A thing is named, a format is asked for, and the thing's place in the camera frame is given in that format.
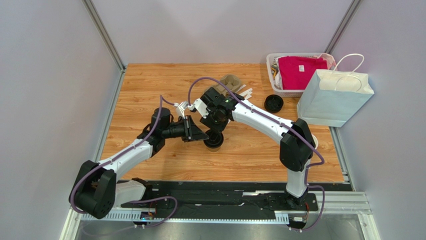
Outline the stack of paper cups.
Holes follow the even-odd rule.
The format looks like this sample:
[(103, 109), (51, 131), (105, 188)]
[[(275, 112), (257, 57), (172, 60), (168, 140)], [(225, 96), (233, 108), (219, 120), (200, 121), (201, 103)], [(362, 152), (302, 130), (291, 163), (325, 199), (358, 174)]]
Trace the stack of paper cups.
[(314, 148), (317, 149), (318, 146), (319, 146), (319, 141), (318, 141), (317, 137), (314, 134), (312, 134), (312, 139), (313, 139), (314, 144), (315, 144)]

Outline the stack of black lids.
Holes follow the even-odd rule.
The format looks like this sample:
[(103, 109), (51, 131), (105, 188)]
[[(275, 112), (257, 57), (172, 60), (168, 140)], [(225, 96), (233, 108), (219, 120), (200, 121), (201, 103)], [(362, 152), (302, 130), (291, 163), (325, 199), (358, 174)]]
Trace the stack of black lids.
[(269, 113), (278, 113), (284, 106), (284, 100), (276, 94), (268, 95), (264, 101), (264, 108)]

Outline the single paper cup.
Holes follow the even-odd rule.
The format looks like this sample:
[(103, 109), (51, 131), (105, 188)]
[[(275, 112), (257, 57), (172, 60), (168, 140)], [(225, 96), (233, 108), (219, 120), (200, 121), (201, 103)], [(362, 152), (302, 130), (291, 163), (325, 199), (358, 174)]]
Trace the single paper cup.
[(210, 152), (217, 152), (221, 149), (221, 146), (206, 146), (206, 148)]

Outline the black cup lid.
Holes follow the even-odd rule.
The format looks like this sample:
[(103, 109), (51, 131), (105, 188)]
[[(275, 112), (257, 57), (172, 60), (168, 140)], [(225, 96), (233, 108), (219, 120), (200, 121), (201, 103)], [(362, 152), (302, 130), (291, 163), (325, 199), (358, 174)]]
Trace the black cup lid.
[(203, 141), (205, 146), (222, 146), (224, 142), (224, 135), (222, 132), (209, 129), (205, 133), (209, 136), (207, 140)]

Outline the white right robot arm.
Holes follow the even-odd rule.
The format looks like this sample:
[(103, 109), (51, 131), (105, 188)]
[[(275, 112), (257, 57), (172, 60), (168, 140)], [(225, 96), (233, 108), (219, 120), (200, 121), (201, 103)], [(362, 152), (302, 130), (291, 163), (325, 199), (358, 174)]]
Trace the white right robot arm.
[(236, 93), (227, 96), (213, 87), (194, 101), (200, 122), (221, 133), (230, 121), (245, 124), (279, 144), (279, 161), (287, 168), (287, 201), (302, 205), (308, 193), (306, 169), (316, 147), (308, 124), (280, 118), (252, 104)]

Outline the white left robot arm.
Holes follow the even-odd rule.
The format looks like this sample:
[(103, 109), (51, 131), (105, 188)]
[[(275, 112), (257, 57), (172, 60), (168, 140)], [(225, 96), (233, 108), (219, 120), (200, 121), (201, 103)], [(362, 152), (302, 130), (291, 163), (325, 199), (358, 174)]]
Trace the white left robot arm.
[(100, 162), (87, 160), (81, 165), (68, 199), (73, 210), (102, 219), (115, 206), (141, 200), (146, 189), (141, 180), (125, 183), (118, 180), (137, 164), (156, 155), (171, 138), (194, 142), (208, 140), (209, 136), (190, 115), (174, 122), (169, 109), (157, 108), (151, 123), (128, 147)]

